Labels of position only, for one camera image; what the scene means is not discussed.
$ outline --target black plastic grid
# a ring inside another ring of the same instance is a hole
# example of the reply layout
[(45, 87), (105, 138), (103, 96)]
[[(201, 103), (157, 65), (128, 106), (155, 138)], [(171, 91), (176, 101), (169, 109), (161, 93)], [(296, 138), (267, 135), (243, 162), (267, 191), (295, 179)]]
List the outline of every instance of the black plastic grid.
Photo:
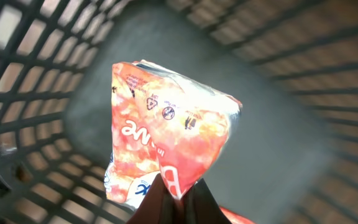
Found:
[[(22, 65), (16, 79), (8, 72), (8, 78), (13, 81), (10, 90), (0, 92), (0, 223), (50, 223), (57, 217), (70, 223), (97, 223), (100, 218), (124, 223), (132, 211), (106, 200), (103, 188), (105, 167), (99, 167), (92, 159), (85, 159), (72, 149), (62, 121), (65, 106), (89, 65), (89, 62), (84, 64), (88, 52), (100, 47), (102, 40), (97, 35), (102, 30), (105, 32), (107, 26), (111, 28), (120, 0), (77, 1), (80, 4), (66, 24), (62, 24), (60, 18), (70, 0), (59, 1), (50, 16), (42, 12), (45, 2), (51, 1), (0, 0), (0, 17), (7, 6), (21, 13), (20, 22), (6, 46), (0, 46), (0, 80), (12, 63)], [(76, 21), (88, 6), (96, 10), (81, 30), (73, 31)], [(95, 32), (84, 37), (92, 21), (100, 15), (103, 20)], [(34, 48), (28, 55), (18, 52), (36, 20), (45, 23), (45, 27)], [(44, 45), (55, 30), (63, 34), (61, 39), (49, 57), (40, 58)], [(77, 41), (68, 50), (67, 58), (56, 62), (65, 41), (72, 37)], [(86, 44), (86, 47), (77, 63), (69, 63), (81, 44)], [(33, 68), (43, 71), (36, 76), (32, 73)], [(50, 78), (52, 72), (57, 74)], [(33, 86), (23, 92), (21, 88), (27, 85), (26, 78), (33, 79)], [(63, 180), (53, 179), (56, 175), (61, 175)], [(41, 193), (36, 191), (40, 184), (46, 189)], [(94, 199), (76, 194), (78, 189), (85, 189)], [(51, 201), (46, 192), (55, 192), (59, 195), (58, 200)], [(81, 217), (81, 213), (70, 210), (69, 202), (76, 203), (76, 208), (83, 207), (90, 215)]]
[(333, 127), (337, 162), (285, 222), (358, 223), (358, 1), (167, 2)]

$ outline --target grey surface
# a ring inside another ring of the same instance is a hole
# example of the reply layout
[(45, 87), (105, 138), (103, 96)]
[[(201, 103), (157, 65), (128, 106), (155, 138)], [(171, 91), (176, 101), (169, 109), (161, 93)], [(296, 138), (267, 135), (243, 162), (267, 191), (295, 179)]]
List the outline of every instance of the grey surface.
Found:
[(237, 131), (204, 176), (220, 205), (275, 223), (327, 163), (317, 118), (183, 16), (144, 3), (124, 10), (66, 114), (77, 147), (101, 163), (111, 153), (111, 65), (140, 59), (242, 101)]

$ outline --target food wrapper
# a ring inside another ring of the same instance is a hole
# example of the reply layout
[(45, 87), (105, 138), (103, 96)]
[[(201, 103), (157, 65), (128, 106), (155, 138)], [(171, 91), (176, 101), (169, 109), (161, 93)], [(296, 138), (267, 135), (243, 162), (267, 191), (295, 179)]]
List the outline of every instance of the food wrapper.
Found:
[(180, 200), (209, 169), (237, 123), (233, 97), (154, 63), (112, 66), (113, 152), (107, 197), (139, 207), (160, 172)]

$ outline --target recycling symbol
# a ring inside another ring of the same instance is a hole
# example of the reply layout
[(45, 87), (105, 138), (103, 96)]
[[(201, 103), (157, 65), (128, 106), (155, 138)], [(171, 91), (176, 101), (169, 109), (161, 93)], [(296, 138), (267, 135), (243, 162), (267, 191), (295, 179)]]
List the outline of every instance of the recycling symbol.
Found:
[(157, 100), (155, 100), (155, 99), (153, 99), (151, 97), (147, 98), (147, 109), (148, 110), (153, 109), (157, 105), (158, 105)]

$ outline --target orange and white packaging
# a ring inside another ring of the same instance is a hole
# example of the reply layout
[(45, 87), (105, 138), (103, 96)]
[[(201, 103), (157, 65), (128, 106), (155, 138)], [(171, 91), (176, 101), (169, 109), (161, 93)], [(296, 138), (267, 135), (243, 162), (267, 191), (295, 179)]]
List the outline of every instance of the orange and white packaging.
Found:
[(107, 197), (139, 207), (160, 172), (182, 196), (219, 157), (242, 105), (232, 96), (154, 63), (112, 66), (112, 158)]

